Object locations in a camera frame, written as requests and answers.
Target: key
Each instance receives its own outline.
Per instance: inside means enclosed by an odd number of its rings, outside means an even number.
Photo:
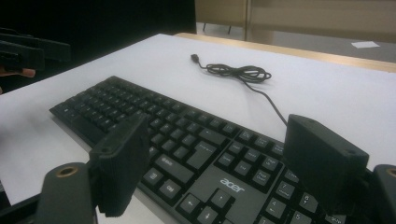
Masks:
[[[170,204],[173,204],[177,200],[180,190],[181,187],[179,185],[168,179],[160,188],[160,193],[164,196],[166,201],[168,201]]]
[[[180,204],[181,213],[186,216],[188,219],[192,219],[195,217],[195,214],[199,211],[199,204],[201,201],[197,199],[192,194],[189,194],[183,202]]]
[[[315,213],[318,207],[318,201],[308,193],[304,193],[299,205],[311,213]]]
[[[253,139],[253,133],[249,132],[249,131],[242,131],[239,136],[238,139],[241,140],[242,142],[249,142],[251,141],[251,139]]]
[[[260,218],[260,221],[257,224],[275,224],[274,222],[270,221],[268,218],[266,217],[262,217]]]
[[[279,186],[277,187],[276,193],[285,199],[290,199],[295,187],[282,181],[280,182]]]
[[[245,159],[251,162],[256,162],[259,157],[260,157],[261,153],[258,150],[255,149],[249,149],[247,154],[245,154]]]
[[[204,168],[204,164],[216,152],[216,148],[201,141],[194,149],[195,153],[187,160],[187,164],[195,171],[200,171]]]
[[[278,160],[271,158],[271,157],[267,157],[267,158],[265,158],[264,162],[262,163],[262,167],[264,167],[270,171],[274,171],[275,168],[277,167],[278,163],[279,163]]]
[[[151,168],[144,176],[144,182],[151,187],[152,189],[156,188],[163,178],[163,174],[161,174],[157,169]]]
[[[212,143],[216,147],[221,147],[226,142],[226,137],[220,133],[216,133],[209,129],[203,129],[199,136],[207,140],[209,143]]]
[[[215,223],[218,213],[215,212],[211,207],[207,206],[198,216],[197,220],[200,224],[213,224]]]
[[[294,183],[298,183],[299,182],[299,178],[297,177],[297,175],[295,175],[291,170],[288,170],[285,173],[285,177],[289,180],[291,180]]]
[[[218,189],[210,202],[213,203],[218,209],[224,209],[231,202],[231,195],[222,191],[221,189]]]
[[[238,131],[238,128],[233,124],[226,124],[222,131],[229,137],[233,137],[234,134]]]
[[[256,141],[254,141],[253,146],[259,149],[265,149],[268,145],[268,140],[263,137],[258,137]]]
[[[237,174],[241,175],[242,177],[245,177],[248,175],[248,172],[250,171],[251,165],[244,162],[244,161],[240,161],[236,167],[235,167],[235,171]]]
[[[172,160],[165,155],[161,155],[155,161],[155,164],[184,185],[187,185],[192,179],[192,176],[194,175],[191,170],[187,169],[186,167],[182,166],[178,162]]]
[[[239,153],[244,149],[244,146],[240,143],[234,142],[230,147],[228,148],[233,154],[239,155]]]
[[[233,160],[235,159],[234,156],[225,152],[218,160],[220,166],[224,167],[225,169],[229,170]]]
[[[270,177],[271,176],[265,173],[264,171],[258,170],[257,173],[253,176],[253,182],[261,187],[264,187],[267,184],[268,179]]]
[[[294,212],[290,224],[311,224],[312,219],[298,211]]]
[[[286,205],[279,200],[272,198],[265,211],[273,217],[281,218]]]

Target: shift key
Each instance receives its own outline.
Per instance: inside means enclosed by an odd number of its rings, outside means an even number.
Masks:
[[[227,140],[227,138],[224,135],[220,133],[216,133],[209,129],[203,129],[199,133],[199,135],[216,147],[222,147]]]
[[[187,185],[194,175],[191,170],[165,155],[161,155],[155,164],[183,185]]]

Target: white desk surface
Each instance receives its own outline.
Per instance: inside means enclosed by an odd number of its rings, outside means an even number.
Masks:
[[[254,85],[284,117],[315,119],[370,154],[368,168],[396,164],[396,74],[273,52],[155,35],[81,67],[0,96],[0,179],[12,204],[36,195],[45,174],[87,161],[90,148],[49,109],[110,76],[118,76],[283,142],[286,127],[259,94],[202,64],[256,65],[273,77]],[[172,223],[139,190],[124,216],[100,223]]]

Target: black keyboard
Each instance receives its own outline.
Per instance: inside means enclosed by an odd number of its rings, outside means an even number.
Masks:
[[[150,166],[138,187],[181,223],[351,223],[325,215],[282,163],[281,142],[121,78],[50,111],[92,147],[148,114]]]

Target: acer logo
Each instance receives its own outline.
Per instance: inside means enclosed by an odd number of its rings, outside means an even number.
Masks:
[[[223,178],[222,180],[220,180],[220,183],[227,186],[229,189],[232,189],[235,192],[239,192],[240,190],[245,191],[244,189],[235,185],[235,183],[231,182],[230,180],[228,180],[226,178]]]

